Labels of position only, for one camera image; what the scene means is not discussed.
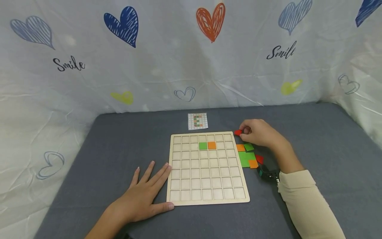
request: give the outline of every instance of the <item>orange square tile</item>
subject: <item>orange square tile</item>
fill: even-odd
[[[256,168],[258,168],[258,164],[257,164],[257,161],[256,160],[248,160],[248,163],[249,163],[249,167],[251,168],[251,169],[256,169]]]
[[[215,150],[216,149],[216,143],[215,142],[208,142],[208,149],[209,150]]]
[[[236,145],[236,147],[238,148],[238,152],[245,152],[244,145]]]

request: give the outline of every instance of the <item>yellow heart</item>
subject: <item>yellow heart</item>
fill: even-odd
[[[286,95],[286,96],[289,95],[289,94],[292,94],[301,85],[302,82],[303,82],[303,80],[301,80],[301,79],[296,80],[292,84],[289,83],[289,82],[285,82],[281,86],[281,93],[283,95]]]
[[[118,101],[120,101],[120,102],[122,102],[124,104],[132,104],[134,102],[133,94],[130,91],[126,91],[123,94],[118,94],[116,92],[111,92],[110,95],[114,99],[116,99],[116,100],[118,100]]]

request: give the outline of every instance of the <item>fabric backdrop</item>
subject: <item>fabric backdrop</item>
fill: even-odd
[[[381,4],[2,1],[0,237],[33,237],[102,113],[325,100],[382,146]]]

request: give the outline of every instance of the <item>red heart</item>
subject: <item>red heart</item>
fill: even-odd
[[[220,33],[225,16],[225,5],[219,3],[216,5],[212,19],[210,12],[205,8],[199,8],[196,11],[196,20],[200,30],[213,43]]]
[[[260,155],[255,155],[256,157],[256,161],[259,163],[259,164],[264,164],[264,157],[263,156],[260,156]]]

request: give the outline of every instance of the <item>gray table surface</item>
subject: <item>gray table surface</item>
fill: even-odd
[[[207,112],[208,129],[189,131],[187,113]],[[104,114],[95,120],[35,238],[83,238],[129,186],[134,170],[168,161],[171,134],[234,131],[261,118],[292,143],[347,238],[382,235],[382,151],[339,106],[329,103]],[[256,153],[275,166],[262,147]],[[275,186],[244,168],[249,203],[179,206],[127,225],[134,239],[299,238]],[[166,200],[167,183],[156,197]]]

